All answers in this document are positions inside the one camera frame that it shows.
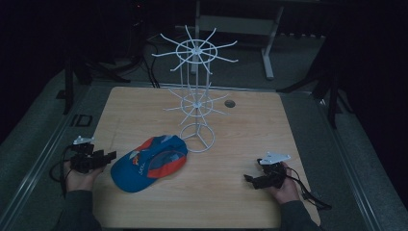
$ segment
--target black cable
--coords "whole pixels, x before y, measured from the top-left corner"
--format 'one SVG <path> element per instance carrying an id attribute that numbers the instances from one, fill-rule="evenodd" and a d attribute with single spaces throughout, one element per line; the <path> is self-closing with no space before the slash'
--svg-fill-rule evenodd
<path id="1" fill-rule="evenodd" d="M 306 189 L 306 187 L 305 187 L 305 186 L 303 185 L 303 183 L 301 182 L 300 177 L 299 177 L 299 174 L 297 173 L 297 171 L 295 171 L 294 169 L 292 169 L 292 168 L 290 168 L 290 167 L 287 167 L 287 169 L 293 171 L 293 172 L 297 175 L 297 178 L 298 178 L 298 179 L 296 179 L 296 178 L 294 178 L 294 177 L 291 177 L 291 176 L 289 176 L 289 175 L 286 175 L 286 177 L 288 177 L 288 178 L 290 178 L 290 179 L 293 179 L 293 180 L 300 186 L 300 189 L 302 189 L 303 194 L 306 195 L 306 199 L 307 199 L 310 203 L 312 203 L 313 205 L 315 205 L 315 206 L 318 208 L 318 210 L 331 210 L 331 209 L 332 209 L 332 206 L 331 206 L 331 205 L 326 204 L 326 203 L 322 202 L 321 200 L 315 198 L 315 197 Z"/>
<path id="2" fill-rule="evenodd" d="M 155 44 L 153 44 L 150 41 L 147 41 L 146 44 L 151 45 L 155 48 L 156 50 L 156 55 L 159 54 L 159 49 L 157 48 L 157 46 Z M 154 76 L 154 72 L 153 72 L 153 68 L 154 68 L 154 63 L 156 62 L 156 57 L 153 57 L 153 61 L 151 66 L 148 66 L 148 63 L 146 62 L 146 68 L 147 68 L 147 74 L 149 75 L 149 78 L 151 79 L 152 84 L 154 85 L 153 88 L 160 88 L 160 84 L 157 81 L 156 77 Z"/>
<path id="3" fill-rule="evenodd" d="M 65 154 L 66 152 L 72 148 L 72 145 L 67 146 L 63 153 L 61 154 L 61 159 L 60 159 L 60 185 L 61 189 L 63 191 L 63 196 L 65 198 L 66 195 L 66 183 L 65 183 L 65 176 L 64 176 L 64 162 L 65 162 Z"/>

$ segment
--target gray carpet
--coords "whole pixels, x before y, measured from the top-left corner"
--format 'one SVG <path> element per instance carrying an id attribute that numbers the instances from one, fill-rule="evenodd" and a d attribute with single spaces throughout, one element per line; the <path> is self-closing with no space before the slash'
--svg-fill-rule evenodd
<path id="1" fill-rule="evenodd" d="M 167 44 L 155 38 L 159 52 L 171 51 Z M 236 64 L 217 61 L 212 64 L 213 87 L 276 90 L 303 78 L 321 46 L 314 38 L 280 37 L 270 58 L 275 79 L 266 80 L 261 54 L 255 48 L 225 49 L 220 55 L 239 59 Z M 155 52 L 153 46 L 146 49 Z M 177 65 L 174 57 L 159 58 L 154 65 L 156 78 L 163 86 L 179 83 L 178 73 L 169 70 Z M 26 174 L 37 159 L 45 160 L 38 181 L 27 197 L 22 197 L 20 210 L 15 210 L 10 230 L 49 230 L 62 209 L 63 198 L 58 183 L 48 176 L 48 169 L 58 162 L 65 146 L 78 135 L 91 137 L 109 92 L 114 86 L 146 86 L 150 88 L 143 67 L 123 73 L 131 84 L 118 84 L 96 78 L 92 86 L 77 86 L 75 107 L 70 115 L 62 115 L 64 102 L 55 99 L 64 86 L 64 76 L 56 76 L 38 97 L 27 115 L 0 146 L 0 206 L 4 215 L 7 205 L 16 199 Z M 337 114 L 338 129 L 333 130 L 325 119 L 326 107 L 313 99 L 308 91 L 313 84 L 290 94 L 282 100 L 293 130 L 311 190 L 323 201 L 333 205 L 331 211 L 319 212 L 325 230 L 407 230 L 408 216 L 389 182 L 375 152 L 354 115 L 342 110 Z M 70 126 L 73 115 L 93 116 L 90 127 Z M 40 155 L 49 152 L 49 156 Z"/>

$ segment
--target dark background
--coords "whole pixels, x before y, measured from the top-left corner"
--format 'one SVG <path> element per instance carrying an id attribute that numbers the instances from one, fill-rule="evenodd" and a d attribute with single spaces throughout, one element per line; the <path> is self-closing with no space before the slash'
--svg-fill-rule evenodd
<path id="1" fill-rule="evenodd" d="M 0 4 L 0 141 L 46 83 L 64 69 L 69 48 L 79 47 L 96 62 L 112 63 L 115 57 L 129 56 L 129 47 L 118 41 L 129 38 L 132 23 L 151 24 L 168 34 L 175 24 L 192 25 L 194 8 L 193 1 L 157 0 L 3 0 Z M 316 63 L 323 64 L 321 68 L 337 64 L 341 87 L 406 206 L 408 6 L 397 0 L 369 1 L 357 11 L 342 11 L 335 17 L 315 14 L 316 7 L 288 6 L 279 32 L 327 36 Z M 343 9 L 330 5 L 327 14 L 334 15 L 331 11 L 339 8 Z M 205 10 L 224 13 L 223 9 L 217 5 Z M 299 19 L 305 13 L 314 22 Z"/>

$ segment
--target metal stand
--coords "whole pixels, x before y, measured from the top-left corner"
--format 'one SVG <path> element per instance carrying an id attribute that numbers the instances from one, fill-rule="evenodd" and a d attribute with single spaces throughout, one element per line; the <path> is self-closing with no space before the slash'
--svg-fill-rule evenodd
<path id="1" fill-rule="evenodd" d="M 166 111 L 181 109 L 186 117 L 182 120 L 180 124 L 183 124 L 189 118 L 193 119 L 193 123 L 186 125 L 181 133 L 180 138 L 184 141 L 189 141 L 188 150 L 191 152 L 204 152 L 211 148 L 216 140 L 213 129 L 208 125 L 205 116 L 210 112 L 216 112 L 223 115 L 221 111 L 214 109 L 214 102 L 225 98 L 227 95 L 221 96 L 216 99 L 212 99 L 209 94 L 209 89 L 211 86 L 210 75 L 213 74 L 210 69 L 210 63 L 215 59 L 220 59 L 226 62 L 235 63 L 238 60 L 228 60 L 218 56 L 217 50 L 222 47 L 232 46 L 236 41 L 230 44 L 222 46 L 214 46 L 209 42 L 209 39 L 216 32 L 216 29 L 207 37 L 207 39 L 192 39 L 189 30 L 186 26 L 186 32 L 189 36 L 189 40 L 183 42 L 177 42 L 166 38 L 161 35 L 164 39 L 177 45 L 174 52 L 169 52 L 165 54 L 152 54 L 155 57 L 162 57 L 166 55 L 176 55 L 180 63 L 172 68 L 170 71 L 175 71 L 180 69 L 180 82 L 181 88 L 176 92 L 173 89 L 169 89 L 171 93 L 176 95 L 181 99 L 180 107 L 165 109 Z M 190 84 L 190 68 L 189 66 L 196 65 L 197 70 L 195 72 L 195 86 Z M 206 84 L 204 87 L 199 86 L 199 71 L 198 67 L 202 65 L 206 69 Z M 184 72 L 183 67 L 187 69 L 187 84 L 184 84 Z"/>

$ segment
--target hand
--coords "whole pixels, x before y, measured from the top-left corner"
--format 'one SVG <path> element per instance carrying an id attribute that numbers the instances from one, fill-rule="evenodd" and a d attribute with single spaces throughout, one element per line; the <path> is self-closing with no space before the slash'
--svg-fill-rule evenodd
<path id="1" fill-rule="evenodd" d="M 71 170 L 70 168 L 71 162 L 64 163 L 64 172 L 68 174 L 66 176 L 66 191 L 92 191 L 93 182 L 95 181 L 96 177 L 103 172 L 105 167 L 100 167 L 94 169 L 90 173 L 84 174 L 80 173 L 76 170 Z"/>
<path id="2" fill-rule="evenodd" d="M 286 174 L 292 176 L 292 171 L 290 169 L 286 169 Z M 276 189 L 275 187 L 267 188 L 267 190 L 275 197 L 279 204 L 284 204 L 289 201 L 299 200 L 299 194 L 297 192 L 296 183 L 293 179 L 286 177 L 283 185 L 280 189 Z"/>

